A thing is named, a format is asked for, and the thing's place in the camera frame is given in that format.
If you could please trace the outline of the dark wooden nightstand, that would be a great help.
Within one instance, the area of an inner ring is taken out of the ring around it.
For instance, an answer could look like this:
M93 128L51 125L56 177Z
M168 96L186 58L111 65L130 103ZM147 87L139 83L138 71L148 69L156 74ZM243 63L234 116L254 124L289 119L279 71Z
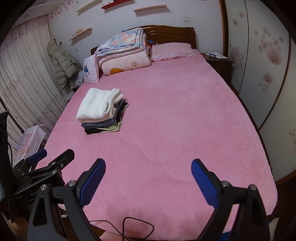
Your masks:
M211 65L211 67L224 79L224 81L229 85L231 83L232 78L232 64L233 61L226 59L217 59L214 57L210 57L205 53L201 54L207 63Z

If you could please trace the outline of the white cartoon gift bag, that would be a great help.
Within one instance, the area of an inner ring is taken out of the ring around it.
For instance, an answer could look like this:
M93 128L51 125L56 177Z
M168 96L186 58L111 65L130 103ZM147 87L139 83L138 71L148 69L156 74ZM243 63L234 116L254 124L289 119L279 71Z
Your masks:
M36 125L27 128L16 148L16 153L13 157L13 166L15 166L20 160L35 154L45 136L46 132L44 125Z

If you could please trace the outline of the floral sliding wardrobe door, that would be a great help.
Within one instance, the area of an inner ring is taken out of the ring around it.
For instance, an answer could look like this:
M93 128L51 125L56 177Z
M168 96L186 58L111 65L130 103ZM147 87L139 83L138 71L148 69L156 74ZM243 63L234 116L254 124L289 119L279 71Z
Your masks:
M295 42L261 1L226 1L231 83L263 139L274 180L295 170Z

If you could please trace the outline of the white fuzzy cardigan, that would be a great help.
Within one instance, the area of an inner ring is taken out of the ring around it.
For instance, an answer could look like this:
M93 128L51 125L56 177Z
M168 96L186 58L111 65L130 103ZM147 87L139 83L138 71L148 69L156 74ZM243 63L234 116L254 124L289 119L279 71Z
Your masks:
M76 114L81 123L106 121L115 116L115 105L123 99L119 88L101 90L90 88L83 98Z

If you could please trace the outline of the white pleated curtain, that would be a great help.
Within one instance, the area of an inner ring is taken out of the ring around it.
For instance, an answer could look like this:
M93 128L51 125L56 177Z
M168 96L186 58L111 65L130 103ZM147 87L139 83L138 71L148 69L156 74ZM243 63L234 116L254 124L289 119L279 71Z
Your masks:
M40 16L12 28L1 45L1 98L13 116L8 129L15 142L22 136L16 125L44 125L48 138L67 105L47 53L49 41L47 16Z

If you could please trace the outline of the red wall shelf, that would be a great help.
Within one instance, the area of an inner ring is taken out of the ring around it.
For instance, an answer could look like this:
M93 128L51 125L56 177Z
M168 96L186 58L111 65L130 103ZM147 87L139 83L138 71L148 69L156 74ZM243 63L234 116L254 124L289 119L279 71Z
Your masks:
M117 1L113 1L112 3L109 3L109 4L105 4L101 8L103 10L106 10L106 9L112 8L114 6L117 6L119 4L127 3L129 1L131 1L131 0L117 0Z

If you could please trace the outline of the folded floral quilt stack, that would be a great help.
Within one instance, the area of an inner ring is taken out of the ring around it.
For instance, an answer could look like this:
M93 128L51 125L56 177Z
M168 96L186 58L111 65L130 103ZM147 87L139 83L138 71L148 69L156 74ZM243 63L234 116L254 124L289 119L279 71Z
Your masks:
M151 65L147 36L141 27L123 31L107 39L97 47L94 54L104 75Z

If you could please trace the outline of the wooden headboard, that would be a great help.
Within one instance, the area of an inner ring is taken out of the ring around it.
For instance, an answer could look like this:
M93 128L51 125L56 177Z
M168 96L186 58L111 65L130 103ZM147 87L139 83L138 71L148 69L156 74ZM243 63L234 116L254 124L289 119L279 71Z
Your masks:
M196 33L193 27L172 27L164 25L140 26L152 44L187 43L197 49Z

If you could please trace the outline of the small pink cartoon cushion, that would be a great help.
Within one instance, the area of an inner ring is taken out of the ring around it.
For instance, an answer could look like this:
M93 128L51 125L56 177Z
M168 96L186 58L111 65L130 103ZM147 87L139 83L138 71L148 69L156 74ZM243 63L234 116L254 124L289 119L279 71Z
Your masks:
M83 76L85 83L99 82L99 66L95 55L84 59Z

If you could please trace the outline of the stack of folded dark clothes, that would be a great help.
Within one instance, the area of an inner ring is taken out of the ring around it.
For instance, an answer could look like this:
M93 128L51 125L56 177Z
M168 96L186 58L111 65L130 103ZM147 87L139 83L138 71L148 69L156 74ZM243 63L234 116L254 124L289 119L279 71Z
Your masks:
M122 118L127 107L128 103L122 99L115 105L116 112L113 118L96 123L82 123L81 126L84 129L84 132L88 135L94 133L117 132L121 128Z

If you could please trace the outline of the pink pillow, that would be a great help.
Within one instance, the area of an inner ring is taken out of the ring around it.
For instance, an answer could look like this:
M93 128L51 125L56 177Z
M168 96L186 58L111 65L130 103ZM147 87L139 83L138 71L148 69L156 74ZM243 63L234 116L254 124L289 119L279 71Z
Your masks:
M166 43L152 45L149 50L149 58L154 62L176 58L195 57L196 54L188 43Z

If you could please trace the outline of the pink bed sheet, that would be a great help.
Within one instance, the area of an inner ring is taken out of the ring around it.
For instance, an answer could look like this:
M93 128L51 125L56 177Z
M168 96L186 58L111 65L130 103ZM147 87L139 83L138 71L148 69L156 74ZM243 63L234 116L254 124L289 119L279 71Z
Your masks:
M118 132L88 135L76 120L90 88L119 88L128 107ZM53 128L47 156L75 153L62 176L76 180L98 158L106 173L84 212L109 232L151 240L193 240L208 222L207 204L191 173L200 159L220 180L255 185L267 214L278 194L260 138L239 99L197 55L102 75L79 87Z

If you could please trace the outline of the beige puffer jacket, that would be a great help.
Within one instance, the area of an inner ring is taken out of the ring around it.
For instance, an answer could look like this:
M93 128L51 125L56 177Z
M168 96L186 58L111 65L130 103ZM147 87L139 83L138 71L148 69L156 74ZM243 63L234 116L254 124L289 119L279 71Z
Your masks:
M47 54L53 61L57 86L65 96L71 89L70 80L82 71L82 65L67 51L59 48L54 41L48 42Z

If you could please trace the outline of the pink wall shelf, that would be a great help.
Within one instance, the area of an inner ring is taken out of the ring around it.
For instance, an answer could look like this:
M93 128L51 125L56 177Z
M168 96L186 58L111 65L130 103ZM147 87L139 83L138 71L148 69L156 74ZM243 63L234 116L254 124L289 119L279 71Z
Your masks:
M138 13L141 11L148 11L151 9L159 9L159 8L166 8L166 7L167 7L167 4L156 4L156 5L152 5L152 6L142 6L140 8L133 9L132 11L134 13Z

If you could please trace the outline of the wooden wall shelf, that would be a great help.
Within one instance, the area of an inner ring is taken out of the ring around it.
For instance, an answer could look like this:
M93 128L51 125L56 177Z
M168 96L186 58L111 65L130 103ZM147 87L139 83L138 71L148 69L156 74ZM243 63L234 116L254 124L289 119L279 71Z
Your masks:
M87 31L92 31L92 28L78 30L75 34L72 35L72 38L69 41L76 39L78 36L81 36L83 33L86 33Z

